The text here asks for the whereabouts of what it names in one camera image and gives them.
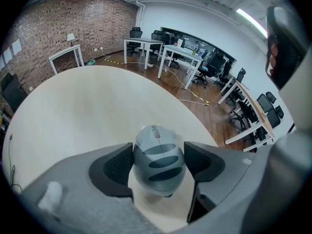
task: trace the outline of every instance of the gray computer mouse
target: gray computer mouse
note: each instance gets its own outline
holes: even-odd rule
[[[143,188],[165,197],[177,190],[186,168],[174,131],[160,125],[144,127],[136,137],[133,154],[134,174]]]

